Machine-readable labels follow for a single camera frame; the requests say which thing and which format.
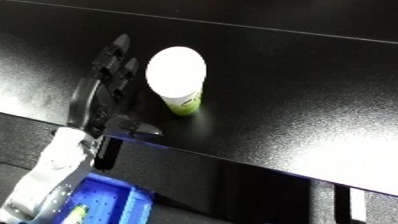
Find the blue container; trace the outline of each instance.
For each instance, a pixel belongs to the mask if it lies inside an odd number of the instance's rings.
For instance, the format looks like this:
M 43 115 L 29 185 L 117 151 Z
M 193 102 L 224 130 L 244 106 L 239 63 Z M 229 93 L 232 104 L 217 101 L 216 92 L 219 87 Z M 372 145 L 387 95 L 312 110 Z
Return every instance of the blue container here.
M 126 182 L 89 174 L 55 218 L 59 224 L 77 205 L 89 207 L 84 224 L 145 224 L 153 192 Z

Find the robotic arm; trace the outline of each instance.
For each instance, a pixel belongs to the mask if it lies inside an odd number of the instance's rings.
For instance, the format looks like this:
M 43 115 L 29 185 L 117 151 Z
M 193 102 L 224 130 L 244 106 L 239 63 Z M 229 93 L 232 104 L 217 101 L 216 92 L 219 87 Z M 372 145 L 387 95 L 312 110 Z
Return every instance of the robotic arm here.
M 92 70 L 80 80 L 70 103 L 67 126 L 57 130 L 36 166 L 18 182 L 2 205 L 0 224 L 51 223 L 92 170 L 104 135 L 108 135 L 108 123 L 118 115 L 124 90 L 138 69 L 135 58 L 119 69 L 129 42 L 129 37 L 122 35 L 104 48 Z M 162 134 L 149 124 L 119 122 L 121 129 L 128 127 L 120 130 L 128 136 Z

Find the white paper cup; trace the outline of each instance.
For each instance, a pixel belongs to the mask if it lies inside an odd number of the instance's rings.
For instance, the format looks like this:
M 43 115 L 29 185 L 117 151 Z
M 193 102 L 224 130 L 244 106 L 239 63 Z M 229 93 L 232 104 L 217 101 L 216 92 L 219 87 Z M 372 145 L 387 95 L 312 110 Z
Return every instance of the white paper cup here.
M 146 78 L 151 89 L 179 116 L 195 113 L 201 104 L 206 64 L 187 47 L 171 47 L 149 62 Z

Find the black table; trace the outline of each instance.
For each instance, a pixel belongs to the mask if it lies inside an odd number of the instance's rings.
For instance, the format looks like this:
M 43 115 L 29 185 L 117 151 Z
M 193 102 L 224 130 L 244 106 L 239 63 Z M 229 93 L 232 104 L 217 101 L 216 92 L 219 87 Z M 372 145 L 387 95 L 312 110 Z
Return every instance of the black table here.
M 49 141 L 46 131 L 65 123 L 67 102 L 93 57 L 127 33 L 141 77 L 169 46 L 194 48 L 207 62 L 204 102 L 194 117 L 173 116 L 141 80 L 129 112 L 163 130 L 159 148 L 398 195 L 397 34 L 329 29 L 325 36 L 311 34 L 322 32 L 316 27 L 293 32 L 242 21 L 0 1 L 0 140 L 18 142 L 11 136 L 30 133 L 30 125 L 44 130 L 30 135 L 32 150 L 10 153 L 15 143 L 0 158 L 31 167 Z M 345 34 L 356 37 L 338 36 Z

